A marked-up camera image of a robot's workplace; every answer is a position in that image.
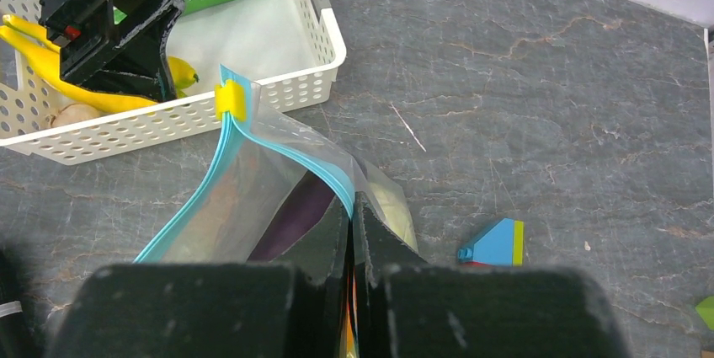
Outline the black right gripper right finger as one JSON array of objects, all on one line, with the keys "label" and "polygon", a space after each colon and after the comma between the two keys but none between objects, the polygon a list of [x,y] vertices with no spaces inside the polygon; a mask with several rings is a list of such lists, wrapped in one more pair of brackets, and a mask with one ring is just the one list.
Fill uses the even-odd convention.
[{"label": "black right gripper right finger", "polygon": [[627,357],[602,287],[563,266],[429,264],[358,193],[354,314],[362,357]]}]

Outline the clear zip top bag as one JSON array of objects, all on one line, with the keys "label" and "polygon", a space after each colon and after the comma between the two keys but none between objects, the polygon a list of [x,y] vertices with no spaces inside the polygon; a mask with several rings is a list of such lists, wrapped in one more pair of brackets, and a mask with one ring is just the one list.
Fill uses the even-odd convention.
[{"label": "clear zip top bag", "polygon": [[344,320],[338,353],[362,357],[354,314],[354,234],[358,193],[381,221],[415,253],[413,220],[402,187],[310,126],[260,99],[256,83],[220,70],[216,109],[221,134],[201,184],[179,212],[139,253],[156,262],[246,262],[286,196],[307,171],[322,179],[349,219],[344,257]]}]

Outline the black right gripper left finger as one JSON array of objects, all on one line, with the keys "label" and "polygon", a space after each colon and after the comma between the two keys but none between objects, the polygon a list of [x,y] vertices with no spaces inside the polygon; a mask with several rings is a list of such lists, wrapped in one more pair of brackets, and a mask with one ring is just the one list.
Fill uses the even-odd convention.
[{"label": "black right gripper left finger", "polygon": [[49,357],[335,357],[349,219],[339,201],[268,263],[112,264],[80,288]]}]

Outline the purple toy eggplant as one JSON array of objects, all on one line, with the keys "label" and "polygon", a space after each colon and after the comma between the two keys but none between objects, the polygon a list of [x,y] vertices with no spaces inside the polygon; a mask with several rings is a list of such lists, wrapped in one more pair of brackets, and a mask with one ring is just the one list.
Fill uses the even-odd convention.
[{"label": "purple toy eggplant", "polygon": [[248,261],[270,261],[288,250],[320,221],[334,196],[322,179],[311,171],[305,172],[275,213]]}]

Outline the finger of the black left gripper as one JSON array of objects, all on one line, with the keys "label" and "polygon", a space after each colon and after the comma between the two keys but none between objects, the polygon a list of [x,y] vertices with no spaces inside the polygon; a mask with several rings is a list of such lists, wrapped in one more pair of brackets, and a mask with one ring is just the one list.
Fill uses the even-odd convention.
[{"label": "finger of the black left gripper", "polygon": [[79,84],[101,72],[151,77],[158,103],[177,98],[166,54],[184,0],[103,0],[82,24],[79,37],[61,49],[61,76]]}]

